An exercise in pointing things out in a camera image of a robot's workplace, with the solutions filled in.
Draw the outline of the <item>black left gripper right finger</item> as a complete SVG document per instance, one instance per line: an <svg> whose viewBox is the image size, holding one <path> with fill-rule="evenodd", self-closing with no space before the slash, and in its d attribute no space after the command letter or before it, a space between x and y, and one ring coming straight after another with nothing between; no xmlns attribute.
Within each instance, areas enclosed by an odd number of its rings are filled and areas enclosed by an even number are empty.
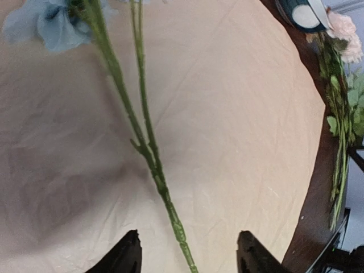
<svg viewBox="0 0 364 273"><path fill-rule="evenodd" d="M241 231L237 244L237 267L239 273L290 272L250 231Z"/></svg>

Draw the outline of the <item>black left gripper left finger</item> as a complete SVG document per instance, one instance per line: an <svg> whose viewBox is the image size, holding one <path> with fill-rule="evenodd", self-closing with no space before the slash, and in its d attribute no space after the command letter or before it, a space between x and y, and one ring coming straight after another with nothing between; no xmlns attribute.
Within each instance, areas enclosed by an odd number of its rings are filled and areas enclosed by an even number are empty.
<svg viewBox="0 0 364 273"><path fill-rule="evenodd" d="M142 247L137 230L129 230L118 243L86 273L141 273Z"/></svg>

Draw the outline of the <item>pink and green wrapping paper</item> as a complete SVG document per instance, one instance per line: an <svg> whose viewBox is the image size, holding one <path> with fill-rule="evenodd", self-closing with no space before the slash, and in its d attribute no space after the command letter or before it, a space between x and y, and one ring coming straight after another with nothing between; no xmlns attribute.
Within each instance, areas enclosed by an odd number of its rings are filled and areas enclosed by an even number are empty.
<svg viewBox="0 0 364 273"><path fill-rule="evenodd" d="M200 272L238 234L291 243L325 106L260 1L152 1L146 88L169 192ZM129 230L143 272L188 272L98 49L1 40L1 271L85 272Z"/></svg>

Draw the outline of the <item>white and dark bowl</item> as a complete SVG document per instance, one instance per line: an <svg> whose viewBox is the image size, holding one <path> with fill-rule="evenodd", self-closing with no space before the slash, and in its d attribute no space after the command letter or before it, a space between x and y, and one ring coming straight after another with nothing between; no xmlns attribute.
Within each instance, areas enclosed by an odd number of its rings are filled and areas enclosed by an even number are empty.
<svg viewBox="0 0 364 273"><path fill-rule="evenodd" d="M282 18L300 31L314 33L332 28L321 0L276 0L275 4Z"/></svg>

